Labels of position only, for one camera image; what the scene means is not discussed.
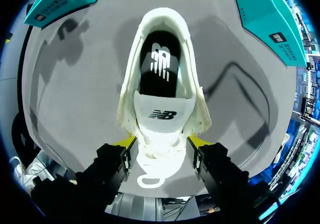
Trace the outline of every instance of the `shoe tongue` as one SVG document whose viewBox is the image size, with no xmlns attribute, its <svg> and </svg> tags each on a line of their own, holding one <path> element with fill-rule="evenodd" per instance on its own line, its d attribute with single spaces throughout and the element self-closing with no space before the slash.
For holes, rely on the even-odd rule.
<svg viewBox="0 0 320 224">
<path fill-rule="evenodd" d="M 196 99 L 166 98 L 134 93 L 136 119 L 143 135 L 181 133 Z"/>
</svg>

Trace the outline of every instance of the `new balance sneaker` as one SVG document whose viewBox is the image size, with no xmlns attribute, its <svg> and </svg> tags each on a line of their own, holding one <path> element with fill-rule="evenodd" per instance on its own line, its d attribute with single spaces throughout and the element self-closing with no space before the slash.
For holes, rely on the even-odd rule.
<svg viewBox="0 0 320 224">
<path fill-rule="evenodd" d="M 146 172 L 143 188 L 157 188 L 175 174 L 186 155 L 188 136 L 211 126 L 198 83 L 194 50 L 184 19 L 168 8 L 148 12 L 130 51 L 117 120 L 138 138 L 137 162 Z M 144 178 L 157 178 L 153 185 Z"/>
</svg>

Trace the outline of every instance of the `teal box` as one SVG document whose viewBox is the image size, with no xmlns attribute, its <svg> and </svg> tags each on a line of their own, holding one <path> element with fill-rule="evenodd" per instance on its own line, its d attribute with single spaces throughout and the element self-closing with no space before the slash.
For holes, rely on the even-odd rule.
<svg viewBox="0 0 320 224">
<path fill-rule="evenodd" d="M 263 41 L 287 66 L 307 66 L 298 26 L 284 0 L 236 2 L 246 30 Z"/>
<path fill-rule="evenodd" d="M 97 0 L 36 0 L 30 9 L 25 24 L 43 28 L 59 17 Z"/>
</svg>

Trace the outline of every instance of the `gray table surface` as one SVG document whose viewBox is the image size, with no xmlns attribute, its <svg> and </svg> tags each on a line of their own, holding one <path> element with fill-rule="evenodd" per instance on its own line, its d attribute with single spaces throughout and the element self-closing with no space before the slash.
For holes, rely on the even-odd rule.
<svg viewBox="0 0 320 224">
<path fill-rule="evenodd" d="M 98 0 L 42 31 L 34 28 L 22 75 L 31 137 L 73 171 L 88 167 L 103 143 L 127 137 L 115 123 L 127 59 L 142 17 L 158 7 L 178 11 L 189 27 L 212 119 L 201 138 L 221 142 L 234 163 L 258 174 L 287 130 L 296 73 L 242 28 L 235 0 Z M 63 30 L 67 25 L 74 30 Z M 141 174 L 135 165 L 120 191 L 153 197 L 206 192 L 186 161 L 157 189 L 139 187 Z"/>
</svg>

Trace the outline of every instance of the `black insole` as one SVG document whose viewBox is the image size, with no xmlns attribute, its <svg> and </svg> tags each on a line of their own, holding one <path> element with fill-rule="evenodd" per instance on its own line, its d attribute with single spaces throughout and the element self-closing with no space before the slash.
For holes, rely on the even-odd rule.
<svg viewBox="0 0 320 224">
<path fill-rule="evenodd" d="M 176 36 L 166 31 L 149 34 L 140 54 L 140 94 L 174 98 L 180 55 Z"/>
</svg>

